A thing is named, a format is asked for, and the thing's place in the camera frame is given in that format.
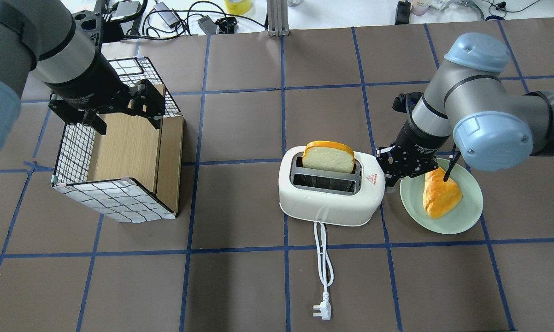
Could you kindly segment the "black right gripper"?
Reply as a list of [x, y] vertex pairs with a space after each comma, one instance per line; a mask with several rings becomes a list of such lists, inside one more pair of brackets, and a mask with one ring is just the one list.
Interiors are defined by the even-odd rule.
[[378, 147], [375, 151], [386, 187], [395, 187], [400, 179], [415, 178], [439, 168], [435, 153], [447, 140], [447, 135], [427, 134], [412, 124], [404, 124], [390, 147]]

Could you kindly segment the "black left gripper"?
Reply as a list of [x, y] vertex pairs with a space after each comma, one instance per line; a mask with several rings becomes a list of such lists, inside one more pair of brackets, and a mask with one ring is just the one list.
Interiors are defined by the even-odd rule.
[[106, 122], [96, 112], [125, 113], [147, 119], [153, 128], [161, 129], [165, 97], [146, 78], [131, 87], [117, 78], [75, 84], [49, 83], [48, 87], [61, 98], [50, 101], [49, 108], [67, 125], [81, 124], [106, 135]]

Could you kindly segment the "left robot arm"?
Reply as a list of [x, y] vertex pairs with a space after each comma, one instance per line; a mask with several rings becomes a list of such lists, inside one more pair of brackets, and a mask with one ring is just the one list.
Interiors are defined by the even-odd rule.
[[102, 44], [124, 38], [105, 8], [103, 0], [77, 13], [59, 0], [0, 0], [0, 151], [20, 115], [29, 74], [50, 88], [49, 108], [65, 124], [105, 135], [100, 116], [123, 113], [161, 128], [165, 97], [146, 79], [121, 82], [101, 53]]

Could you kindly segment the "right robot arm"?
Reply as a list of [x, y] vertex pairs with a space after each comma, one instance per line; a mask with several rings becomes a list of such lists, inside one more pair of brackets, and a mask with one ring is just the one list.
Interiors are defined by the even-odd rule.
[[534, 156], [554, 156], [554, 90], [509, 94], [499, 75], [511, 55], [498, 39], [468, 32], [445, 54], [423, 93], [402, 93], [393, 110], [407, 115], [397, 138], [376, 158], [386, 188], [438, 167], [435, 155], [452, 138], [459, 157], [496, 172]]

